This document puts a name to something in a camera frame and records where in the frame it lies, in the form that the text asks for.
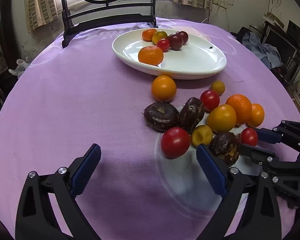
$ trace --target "decorative stand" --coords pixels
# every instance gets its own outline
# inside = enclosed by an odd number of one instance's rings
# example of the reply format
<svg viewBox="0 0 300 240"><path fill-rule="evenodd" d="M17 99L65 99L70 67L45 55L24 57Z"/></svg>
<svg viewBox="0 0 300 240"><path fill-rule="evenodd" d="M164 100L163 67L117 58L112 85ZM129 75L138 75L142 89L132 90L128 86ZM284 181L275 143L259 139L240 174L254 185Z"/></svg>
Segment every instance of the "decorative stand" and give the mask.
<svg viewBox="0 0 300 240"><path fill-rule="evenodd" d="M62 47L65 48L68 46L69 42L72 40L74 36L78 33L89 30L92 28L107 26L107 25L115 25L115 24L123 24L123 23L137 23L137 22L147 22L151 23L154 28L157 28L157 22L155 19L155 0L150 0L147 3L123 3L123 4L115 4L109 5L109 3L117 1L117 0L85 0L89 3L96 4L105 4L106 6L90 9L87 11L83 11L80 13L76 13L71 15L67 0L61 0L62 2L62 20L65 27L65 31L63 34L64 40L62 41ZM140 6L149 6L150 7L150 15L142 15L139 13L131 13L131 14L123 14L123 15L114 15L108 17L101 17L85 22L81 22L78 25L74 26L72 23L72 19L83 16L86 14L104 11L108 9L115 8L123 8L123 7L140 7Z"/></svg>

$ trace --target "dark brown fruit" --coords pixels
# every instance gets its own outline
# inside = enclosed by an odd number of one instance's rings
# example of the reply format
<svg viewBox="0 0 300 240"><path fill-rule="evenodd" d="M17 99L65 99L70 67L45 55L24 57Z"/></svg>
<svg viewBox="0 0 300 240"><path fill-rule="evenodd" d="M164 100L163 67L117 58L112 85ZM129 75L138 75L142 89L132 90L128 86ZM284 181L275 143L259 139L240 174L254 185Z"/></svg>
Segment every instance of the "dark brown fruit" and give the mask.
<svg viewBox="0 0 300 240"><path fill-rule="evenodd" d="M189 98L180 112L179 126L191 133L204 116L204 106L198 98Z"/></svg>
<svg viewBox="0 0 300 240"><path fill-rule="evenodd" d="M183 45L183 39L180 35L178 34L170 34L168 36L168 40L170 42L170 48L174 50L178 50L182 47Z"/></svg>
<svg viewBox="0 0 300 240"><path fill-rule="evenodd" d="M183 45L185 45L188 42L188 40L189 40L188 33L186 33L185 31L179 31L179 32L176 32L176 34L180 35L181 38L183 39Z"/></svg>
<svg viewBox="0 0 300 240"><path fill-rule="evenodd" d="M211 141L209 150L215 157L225 161L232 166L239 158L239 141L234 133L218 133Z"/></svg>
<svg viewBox="0 0 300 240"><path fill-rule="evenodd" d="M179 122L178 110L166 102L155 102L147 106L144 110L144 117L149 127L160 132L178 126Z"/></svg>

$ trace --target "blue gripper pad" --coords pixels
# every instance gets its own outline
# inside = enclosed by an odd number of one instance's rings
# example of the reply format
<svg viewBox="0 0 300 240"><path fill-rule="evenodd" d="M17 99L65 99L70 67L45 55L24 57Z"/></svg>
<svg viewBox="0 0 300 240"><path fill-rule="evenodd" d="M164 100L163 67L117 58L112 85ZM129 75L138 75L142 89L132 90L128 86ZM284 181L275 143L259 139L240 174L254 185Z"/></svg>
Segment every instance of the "blue gripper pad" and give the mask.
<svg viewBox="0 0 300 240"><path fill-rule="evenodd" d="M281 142L282 136L276 132L273 132L268 129L255 129L255 131L258 134L258 140L266 142L266 143L271 143L271 144L276 144Z"/></svg>
<svg viewBox="0 0 300 240"><path fill-rule="evenodd" d="M73 198L83 193L100 159L101 148L98 144L96 144L87 154L72 177L70 193Z"/></svg>
<svg viewBox="0 0 300 240"><path fill-rule="evenodd" d="M197 147L197 160L214 193L224 198L228 193L226 178L203 145Z"/></svg>

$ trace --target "table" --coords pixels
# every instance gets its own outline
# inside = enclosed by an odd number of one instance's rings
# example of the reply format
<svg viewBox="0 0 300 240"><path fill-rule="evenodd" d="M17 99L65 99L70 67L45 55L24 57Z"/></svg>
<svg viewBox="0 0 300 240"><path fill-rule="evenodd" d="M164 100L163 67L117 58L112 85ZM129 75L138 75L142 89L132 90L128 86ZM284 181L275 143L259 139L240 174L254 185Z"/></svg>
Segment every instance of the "table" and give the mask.
<svg viewBox="0 0 300 240"><path fill-rule="evenodd" d="M279 81L231 34L184 20L158 18L158 25L211 40L227 57L226 68L215 76L176 80L178 91L172 104L177 108L189 97L199 97L214 80L222 80L226 91L220 103L235 93L246 95L264 107L263 127L277 126L282 119L300 122L300 114ZM154 102L150 92L154 76L128 67L111 49L117 35L145 27L147 24L125 24L88 30L65 49L60 35L9 94L0 112L0 220L13 236L28 173L51 174L67 167L92 143L101 146L101 161L76 201L102 239L196 239L208 223L217 197L204 200L211 207L201 205L191 187L176 190L170 185L157 162L158 133L146 126L141 114ZM261 147L276 152L281 160L297 157L284 145ZM284 200L278 201L285 236L295 212ZM60 226L69 233L55 202L52 198ZM243 207L228 233L235 230Z"/></svg>

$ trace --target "white plate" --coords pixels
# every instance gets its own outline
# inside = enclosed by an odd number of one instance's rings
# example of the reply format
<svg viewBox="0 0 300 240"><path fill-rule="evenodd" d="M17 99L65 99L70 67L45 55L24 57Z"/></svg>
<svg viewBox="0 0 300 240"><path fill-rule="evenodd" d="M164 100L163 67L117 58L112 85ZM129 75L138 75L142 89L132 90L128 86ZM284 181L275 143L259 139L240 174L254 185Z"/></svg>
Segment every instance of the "white plate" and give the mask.
<svg viewBox="0 0 300 240"><path fill-rule="evenodd" d="M112 43L112 50L124 63L136 70L151 75L169 75L175 79L200 79L219 73L227 64L226 56L211 42L189 34L189 41L178 51L169 49L163 61L152 66L138 61L139 50L153 45L143 41L142 32L146 29L130 31L118 36ZM168 35L175 30L157 29Z"/></svg>

